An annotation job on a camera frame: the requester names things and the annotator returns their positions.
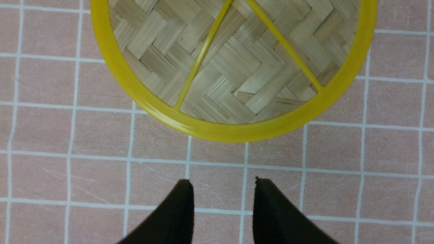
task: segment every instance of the bamboo steamer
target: bamboo steamer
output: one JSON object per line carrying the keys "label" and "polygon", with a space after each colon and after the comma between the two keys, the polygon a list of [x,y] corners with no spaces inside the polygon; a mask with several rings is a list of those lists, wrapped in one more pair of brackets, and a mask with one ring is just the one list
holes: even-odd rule
{"label": "bamboo steamer", "polygon": [[376,1],[362,1],[92,0],[92,19],[143,109],[190,135],[243,142],[295,129],[342,95],[375,25]]}

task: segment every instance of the floor tile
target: floor tile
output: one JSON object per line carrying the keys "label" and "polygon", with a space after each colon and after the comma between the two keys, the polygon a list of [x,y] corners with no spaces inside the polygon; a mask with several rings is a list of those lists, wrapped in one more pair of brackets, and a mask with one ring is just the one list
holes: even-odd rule
{"label": "floor tile", "polygon": [[134,157],[186,160],[187,144],[186,134],[169,128],[150,115],[136,115]]}
{"label": "floor tile", "polygon": [[127,162],[71,159],[71,200],[124,204]]}
{"label": "floor tile", "polygon": [[249,164],[302,166],[303,128],[285,135],[249,143]]}
{"label": "floor tile", "polygon": [[328,110],[315,120],[342,123],[362,123],[365,81],[354,80],[353,84]]}
{"label": "floor tile", "polygon": [[0,244],[4,244],[5,242],[6,210],[7,210],[7,203],[0,202]]}
{"label": "floor tile", "polygon": [[15,89],[15,63],[15,58],[0,57],[0,66],[2,67],[0,73],[0,81],[2,82],[0,101],[13,102]]}
{"label": "floor tile", "polygon": [[434,180],[423,179],[418,201],[418,221],[434,222]]}
{"label": "floor tile", "polygon": [[131,109],[132,100],[116,82],[105,63],[81,63],[79,106]]}
{"label": "floor tile", "polygon": [[131,163],[130,204],[157,206],[184,177],[183,164]]}
{"label": "floor tile", "polygon": [[299,207],[302,173],[297,171],[250,168],[247,171],[246,211],[253,211],[255,177],[270,179],[296,207]]}
{"label": "floor tile", "polygon": [[370,81],[367,123],[419,127],[421,101],[422,84]]}
{"label": "floor tile", "polygon": [[241,210],[243,168],[190,166],[197,208]]}
{"label": "floor tile", "polygon": [[83,9],[85,10],[90,9],[90,0],[83,0]]}
{"label": "floor tile", "polygon": [[20,11],[12,8],[0,9],[0,53],[16,53],[20,29]]}
{"label": "floor tile", "polygon": [[67,153],[72,110],[18,107],[12,149]]}
{"label": "floor tile", "polygon": [[126,157],[131,114],[77,111],[73,154]]}
{"label": "floor tile", "polygon": [[240,216],[195,213],[193,243],[238,243]]}
{"label": "floor tile", "polygon": [[22,53],[75,57],[78,13],[24,10]]}
{"label": "floor tile", "polygon": [[12,203],[9,243],[63,243],[65,208],[57,205]]}
{"label": "floor tile", "polygon": [[416,226],[416,244],[431,244],[434,242],[434,227]]}
{"label": "floor tile", "polygon": [[0,0],[0,4],[15,4],[19,5],[20,0]]}
{"label": "floor tile", "polygon": [[366,171],[417,174],[419,166],[419,132],[366,129]]}
{"label": "floor tile", "polygon": [[123,228],[123,209],[70,207],[69,244],[117,243]]}
{"label": "floor tile", "polygon": [[430,95],[434,94],[434,84],[427,84],[426,92],[427,96],[425,97],[424,127],[434,128],[434,96]]}
{"label": "floor tile", "polygon": [[365,176],[361,218],[413,220],[414,196],[418,180],[383,176]]}
{"label": "floor tile", "polygon": [[363,62],[362,67],[358,71],[358,76],[365,76],[366,75],[366,60]]}
{"label": "floor tile", "polygon": [[428,78],[430,80],[434,80],[434,67],[433,67],[433,63],[434,63],[434,36],[431,36],[429,54],[430,55],[429,55],[429,64],[428,64]]}
{"label": "floor tile", "polygon": [[83,26],[81,36],[80,57],[87,59],[102,59],[98,44],[96,43],[95,33],[93,32],[92,19],[90,14],[83,14]]}
{"label": "floor tile", "polygon": [[28,6],[78,9],[80,0],[24,0],[24,4]]}
{"label": "floor tile", "polygon": [[7,150],[12,129],[13,106],[0,106],[0,150]]}
{"label": "floor tile", "polygon": [[359,175],[307,173],[303,213],[355,218]]}
{"label": "floor tile", "polygon": [[0,198],[7,198],[8,191],[7,154],[0,154]]}
{"label": "floor tile", "polygon": [[358,242],[408,244],[411,243],[411,226],[360,223]]}
{"label": "floor tile", "polygon": [[244,143],[211,142],[196,137],[191,140],[192,161],[243,164],[244,150]]}
{"label": "floor tile", "polygon": [[73,105],[76,63],[21,59],[18,101]]}
{"label": "floor tile", "polygon": [[128,210],[128,233],[138,227],[151,213],[151,210]]}
{"label": "floor tile", "polygon": [[354,222],[313,220],[313,223],[339,243],[354,243]]}
{"label": "floor tile", "polygon": [[253,216],[244,216],[243,244],[255,244],[253,240]]}
{"label": "floor tile", "polygon": [[422,174],[434,175],[434,132],[422,134]]}
{"label": "floor tile", "polygon": [[374,34],[369,75],[423,79],[425,42],[425,36]]}
{"label": "floor tile", "polygon": [[379,1],[376,28],[384,30],[426,31],[427,1]]}
{"label": "floor tile", "polygon": [[66,158],[12,155],[12,197],[66,201]]}
{"label": "floor tile", "polygon": [[306,166],[359,171],[361,138],[361,128],[309,125]]}

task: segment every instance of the yellow plastic bar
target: yellow plastic bar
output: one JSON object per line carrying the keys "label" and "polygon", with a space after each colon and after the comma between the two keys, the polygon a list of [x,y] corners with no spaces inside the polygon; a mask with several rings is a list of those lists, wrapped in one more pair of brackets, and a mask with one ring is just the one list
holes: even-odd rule
{"label": "yellow plastic bar", "polygon": [[247,0],[252,9],[255,11],[256,15],[264,22],[268,29],[273,33],[277,40],[282,44],[282,46],[287,50],[288,54],[294,59],[294,61],[300,66],[301,70],[306,74],[307,78],[312,82],[313,86],[318,90],[322,91],[323,86],[316,79],[315,75],[309,70],[303,60],[298,56],[293,47],[288,43],[288,41],[283,37],[276,26],[271,22],[267,15],[262,11],[261,7],[256,3],[255,0]]}
{"label": "yellow plastic bar", "polygon": [[232,4],[233,0],[226,0],[226,2],[223,5],[223,8],[220,10],[219,14],[217,15],[216,20],[214,21],[213,25],[211,26],[210,32],[208,33],[208,36],[204,42],[204,45],[202,46],[201,51],[199,52],[199,55],[196,58],[196,61],[194,62],[193,68],[191,68],[190,74],[188,75],[187,81],[184,84],[184,87],[181,91],[181,94],[178,97],[178,100],[176,101],[176,104],[174,108],[176,110],[179,110],[181,108],[181,104],[184,101],[185,96],[187,95],[188,89],[191,86],[191,83],[193,82],[194,78],[196,77],[197,71],[199,70],[199,67],[201,66],[205,55],[208,52],[208,49],[211,46],[211,43],[214,40],[214,37],[216,36],[216,33],[218,31],[218,28],[220,27],[220,24],[223,22],[223,19],[229,10],[230,5]]}

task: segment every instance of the yellow rim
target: yellow rim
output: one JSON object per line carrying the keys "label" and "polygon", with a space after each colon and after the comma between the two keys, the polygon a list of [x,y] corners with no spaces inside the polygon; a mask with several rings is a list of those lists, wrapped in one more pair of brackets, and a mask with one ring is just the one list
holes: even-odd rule
{"label": "yellow rim", "polygon": [[244,125],[206,122],[183,114],[161,101],[140,82],[124,60],[110,23],[108,1],[91,0],[91,14],[96,40],[107,66],[125,92],[140,107],[164,124],[195,137],[220,142],[249,142],[279,136],[299,128],[336,102],[349,87],[366,58],[374,34],[377,0],[361,0],[357,33],[348,56],[321,92],[290,113]]}

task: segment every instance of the woven bamboo mat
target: woven bamboo mat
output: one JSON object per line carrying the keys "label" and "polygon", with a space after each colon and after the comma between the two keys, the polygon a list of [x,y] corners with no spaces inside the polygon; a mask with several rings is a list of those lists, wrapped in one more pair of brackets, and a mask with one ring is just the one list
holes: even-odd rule
{"label": "woven bamboo mat", "polygon": [[[342,66],[359,0],[256,0],[323,86]],[[224,0],[109,0],[132,71],[173,106]],[[181,106],[218,123],[246,124],[293,111],[316,95],[306,75],[253,12],[234,0]]]}

